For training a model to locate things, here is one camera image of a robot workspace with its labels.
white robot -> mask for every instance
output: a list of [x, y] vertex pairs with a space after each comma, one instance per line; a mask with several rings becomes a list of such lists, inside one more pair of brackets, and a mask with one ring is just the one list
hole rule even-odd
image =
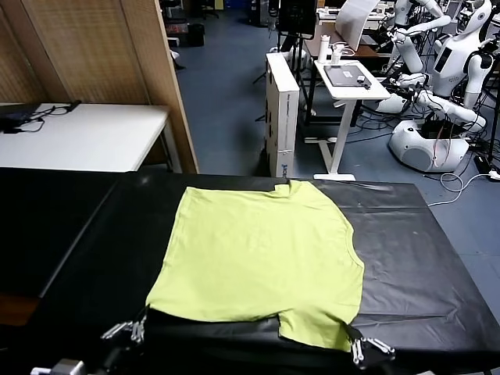
[[[479, 37], [491, 11], [490, 0], [467, 1], [459, 14], [457, 34], [435, 42], [432, 91], [416, 85], [411, 98], [434, 114], [430, 119], [402, 121], [389, 141], [395, 157], [407, 166], [423, 172], [454, 171], [469, 148], [462, 135], [479, 132], [486, 125], [473, 107], [494, 62], [491, 53], [484, 50], [491, 40], [481, 43]], [[424, 77], [427, 79], [418, 73], [404, 79], [418, 82]], [[468, 81], [463, 103], [451, 102], [453, 90], [465, 79]]]
[[[434, 19], [426, 23], [410, 26], [413, 11], [419, 7], [423, 7], [425, 11], [434, 17]], [[425, 33], [429, 30], [437, 29], [438, 27], [444, 27], [449, 25], [451, 21], [450, 16], [443, 13], [441, 7], [435, 0], [398, 0], [395, 3], [394, 17], [391, 18], [391, 22], [394, 23], [394, 26], [389, 27], [391, 31], [388, 33], [391, 35], [391, 41], [394, 43], [394, 47], [387, 66], [399, 69], [404, 63], [410, 73], [421, 72], [423, 69], [422, 59], [411, 37]], [[397, 64], [396, 59], [399, 56], [401, 56], [402, 62]], [[402, 74], [394, 84], [400, 88], [407, 88], [418, 83], [424, 84], [427, 81], [428, 77], [423, 73], [413, 77]], [[401, 113], [407, 105], [407, 102], [408, 99], [392, 93], [391, 98], [378, 102], [374, 107], [373, 103], [368, 104], [368, 106], [380, 113]]]

black tabletop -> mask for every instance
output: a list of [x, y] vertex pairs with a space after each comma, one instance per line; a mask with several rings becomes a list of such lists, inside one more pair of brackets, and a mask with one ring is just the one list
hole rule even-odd
[[[270, 191], [279, 183], [286, 181], [157, 170], [127, 174], [28, 324], [20, 349], [25, 363], [50, 366], [61, 356], [91, 358], [104, 330], [141, 310], [159, 274], [186, 187]], [[354, 324], [365, 336], [395, 346], [401, 366], [425, 370], [432, 363], [435, 370], [452, 372], [499, 365], [500, 328], [413, 185], [313, 183], [355, 228], [355, 250], [366, 272]], [[165, 371], [173, 370], [176, 359], [182, 359], [184, 370], [200, 365], [201, 358], [322, 366], [329, 371], [350, 363], [346, 353], [284, 340], [277, 328], [274, 318], [214, 324], [153, 312], [146, 340]], [[43, 345], [38, 338], [44, 338]], [[185, 360], [186, 352], [192, 360]]]
[[0, 168], [0, 292], [41, 296], [119, 178]]

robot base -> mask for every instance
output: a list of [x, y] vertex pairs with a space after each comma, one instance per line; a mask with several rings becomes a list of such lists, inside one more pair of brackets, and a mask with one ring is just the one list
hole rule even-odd
[[395, 157], [407, 166], [427, 173], [453, 172], [469, 149], [469, 144], [458, 139], [426, 139], [418, 130], [421, 121], [402, 121], [392, 132], [389, 148]]

white desk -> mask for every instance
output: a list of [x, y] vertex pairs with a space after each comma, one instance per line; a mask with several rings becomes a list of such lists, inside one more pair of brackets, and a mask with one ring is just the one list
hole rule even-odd
[[[38, 110], [53, 106], [43, 104]], [[167, 119], [165, 107], [81, 104], [66, 115], [46, 116], [45, 125], [37, 133], [0, 133], [0, 167], [137, 170], [156, 139], [162, 135], [162, 141], [166, 141], [163, 131], [167, 131]], [[31, 123], [22, 129], [39, 126]]]
[[[354, 113], [355, 104], [358, 100], [378, 100], [388, 99], [391, 97], [389, 92], [380, 84], [380, 82], [365, 68], [359, 61], [355, 60], [341, 60], [341, 65], [357, 66], [370, 81], [371, 87], [369, 90], [364, 87], [334, 87], [325, 73], [325, 66], [331, 64], [321, 64], [317, 61], [314, 62], [320, 76], [327, 87], [333, 100], [338, 102], [334, 103], [335, 107], [344, 105], [344, 113], [342, 115], [341, 125], [338, 130], [336, 138], [328, 138], [327, 140], [307, 141], [307, 143], [317, 143], [320, 146], [321, 154], [327, 167], [328, 175], [315, 175], [315, 178], [324, 178], [328, 180], [354, 180], [352, 175], [338, 174], [338, 166], [341, 163], [342, 154], [344, 152], [345, 142], [351, 126], [352, 114]], [[328, 143], [335, 143], [333, 155], [330, 153]]]

yellow-green t-shirt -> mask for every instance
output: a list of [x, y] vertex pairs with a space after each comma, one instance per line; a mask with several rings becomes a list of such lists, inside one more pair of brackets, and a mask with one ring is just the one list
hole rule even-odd
[[146, 304], [205, 322], [278, 315], [281, 336], [348, 351], [339, 320], [358, 313], [364, 271], [352, 234], [309, 182], [271, 192], [188, 187]]

